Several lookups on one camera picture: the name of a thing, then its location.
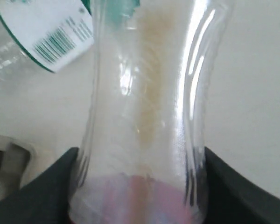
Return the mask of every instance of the plastic bottle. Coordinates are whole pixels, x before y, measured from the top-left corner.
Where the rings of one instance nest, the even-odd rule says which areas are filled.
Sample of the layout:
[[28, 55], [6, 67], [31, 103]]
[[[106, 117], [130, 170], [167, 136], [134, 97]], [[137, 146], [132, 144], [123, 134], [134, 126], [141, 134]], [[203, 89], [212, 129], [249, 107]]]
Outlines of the plastic bottle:
[[[69, 28], [70, 18], [76, 24]], [[87, 30], [79, 40], [82, 20]], [[58, 30], [67, 36], [61, 48], [50, 39]], [[89, 0], [0, 0], [0, 89], [41, 70], [59, 71], [93, 44], [92, 30]]]
[[140, 0], [133, 14], [117, 12], [119, 25], [109, 20], [112, 0], [93, 3], [95, 90], [70, 218], [201, 224], [204, 104], [233, 1]]

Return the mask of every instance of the bottle label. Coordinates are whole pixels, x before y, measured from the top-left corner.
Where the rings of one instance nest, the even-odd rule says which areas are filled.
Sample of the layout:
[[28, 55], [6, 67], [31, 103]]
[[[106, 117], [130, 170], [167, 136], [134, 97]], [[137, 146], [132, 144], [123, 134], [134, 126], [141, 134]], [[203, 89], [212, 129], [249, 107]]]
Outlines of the bottle label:
[[0, 0], [0, 19], [35, 62], [57, 72], [94, 42], [81, 0]]

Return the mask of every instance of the white label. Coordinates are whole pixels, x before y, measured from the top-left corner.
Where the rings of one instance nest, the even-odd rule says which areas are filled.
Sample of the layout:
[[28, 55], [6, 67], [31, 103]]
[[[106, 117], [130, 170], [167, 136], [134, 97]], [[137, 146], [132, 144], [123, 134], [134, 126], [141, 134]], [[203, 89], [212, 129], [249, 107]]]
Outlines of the white label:
[[52, 72], [93, 44], [92, 18], [81, 0], [0, 0], [0, 16], [25, 50]]

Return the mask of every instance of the barcode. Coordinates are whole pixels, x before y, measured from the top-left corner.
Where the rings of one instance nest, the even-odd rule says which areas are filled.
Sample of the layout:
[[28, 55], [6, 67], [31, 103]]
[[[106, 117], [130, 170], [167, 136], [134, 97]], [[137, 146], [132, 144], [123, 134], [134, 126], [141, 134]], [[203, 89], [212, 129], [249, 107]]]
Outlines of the barcode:
[[73, 40], [62, 28], [49, 33], [34, 45], [34, 51], [44, 61], [54, 64], [58, 59], [68, 54], [76, 47]]

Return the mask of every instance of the white background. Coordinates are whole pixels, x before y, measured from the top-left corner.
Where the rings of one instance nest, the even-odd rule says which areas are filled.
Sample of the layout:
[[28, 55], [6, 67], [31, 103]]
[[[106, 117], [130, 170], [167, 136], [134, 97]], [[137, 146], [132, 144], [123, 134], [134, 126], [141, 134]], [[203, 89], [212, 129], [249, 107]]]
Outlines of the white background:
[[[78, 146], [90, 105], [90, 57], [0, 95], [0, 134], [58, 154]], [[280, 197], [280, 0], [238, 0], [210, 85], [206, 145]]]

